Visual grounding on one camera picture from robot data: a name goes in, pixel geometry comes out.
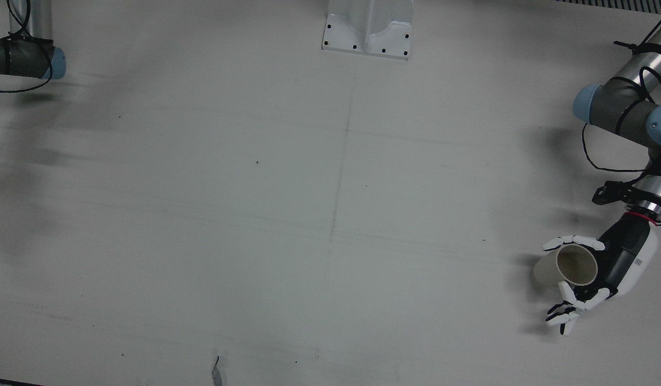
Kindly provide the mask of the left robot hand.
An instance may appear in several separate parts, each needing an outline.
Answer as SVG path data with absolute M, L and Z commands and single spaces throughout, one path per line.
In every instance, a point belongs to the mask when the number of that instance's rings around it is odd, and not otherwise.
M 658 248 L 655 230 L 651 218 L 625 212 L 598 239 L 563 235 L 546 242 L 533 275 L 540 284 L 557 284 L 562 298 L 547 311 L 546 324 L 567 335 L 585 312 L 629 293 Z

